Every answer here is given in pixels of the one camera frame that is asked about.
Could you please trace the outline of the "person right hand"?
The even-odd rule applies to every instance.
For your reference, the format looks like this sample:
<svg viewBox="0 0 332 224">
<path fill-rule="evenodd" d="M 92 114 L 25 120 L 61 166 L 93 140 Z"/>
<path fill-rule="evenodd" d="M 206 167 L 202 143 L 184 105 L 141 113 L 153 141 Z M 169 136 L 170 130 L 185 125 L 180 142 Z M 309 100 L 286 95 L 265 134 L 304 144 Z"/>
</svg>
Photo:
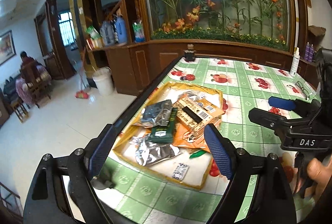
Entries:
<svg viewBox="0 0 332 224">
<path fill-rule="evenodd" d="M 314 158 L 307 166 L 309 178 L 314 180 L 316 187 L 308 192 L 314 197 L 315 202 L 321 198 L 331 178 L 331 156 L 326 157 L 323 162 Z"/>
</svg>

